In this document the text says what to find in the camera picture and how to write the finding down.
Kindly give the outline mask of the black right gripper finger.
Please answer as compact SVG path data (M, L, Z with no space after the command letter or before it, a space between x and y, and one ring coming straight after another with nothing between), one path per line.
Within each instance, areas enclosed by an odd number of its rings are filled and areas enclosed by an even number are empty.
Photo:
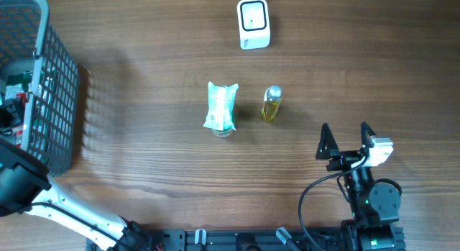
M339 147L334 139L332 131L328 123L324 123L321 127L321 138L316 152L317 160L330 160L332 158L339 158Z
M373 147L374 143L372 142L373 137L376 133L371 129L371 127L366 123L361 123L361 139L362 145L365 147Z

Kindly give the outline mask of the yellow oil bottle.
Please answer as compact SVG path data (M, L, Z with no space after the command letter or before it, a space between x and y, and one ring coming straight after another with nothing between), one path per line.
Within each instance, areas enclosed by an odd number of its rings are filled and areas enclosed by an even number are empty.
M275 119L281 101L282 89L280 86L273 85L265 91L261 115L266 122L271 122Z

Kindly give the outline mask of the green white round tub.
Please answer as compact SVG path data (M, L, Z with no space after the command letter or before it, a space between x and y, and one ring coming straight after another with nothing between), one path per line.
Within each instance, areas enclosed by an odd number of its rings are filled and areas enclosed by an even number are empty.
M217 129L212 129L211 130L213 132L213 134L217 137L220 137L220 138L225 138L225 137L229 137L233 132L234 130L232 128L230 129L226 129L226 130L217 130Z

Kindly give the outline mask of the teal wet wipes pack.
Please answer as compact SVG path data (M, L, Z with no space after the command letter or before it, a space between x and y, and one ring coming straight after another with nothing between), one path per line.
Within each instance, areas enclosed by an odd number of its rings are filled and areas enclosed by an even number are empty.
M208 113L203 124L205 128L218 131L235 130L234 103L239 85L216 86L208 83Z

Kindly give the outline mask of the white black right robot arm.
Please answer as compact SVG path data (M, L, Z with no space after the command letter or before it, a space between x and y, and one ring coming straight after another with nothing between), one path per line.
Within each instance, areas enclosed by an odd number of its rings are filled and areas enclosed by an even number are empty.
M341 187L353 219L341 223L345 250L398 250L404 248L401 233L393 224L399 221L402 188L387 178L375 179L372 169L392 154L393 142L379 137L361 123L359 150L340 151L327 123L322 125L316 159L328 160L329 172L341 172Z

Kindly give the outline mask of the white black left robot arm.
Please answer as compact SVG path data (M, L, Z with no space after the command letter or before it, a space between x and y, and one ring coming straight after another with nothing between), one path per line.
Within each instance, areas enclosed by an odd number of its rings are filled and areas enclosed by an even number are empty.
M151 250L148 232L136 222L100 210L67 192L28 152L1 140L1 216L29 214L82 234L101 250Z

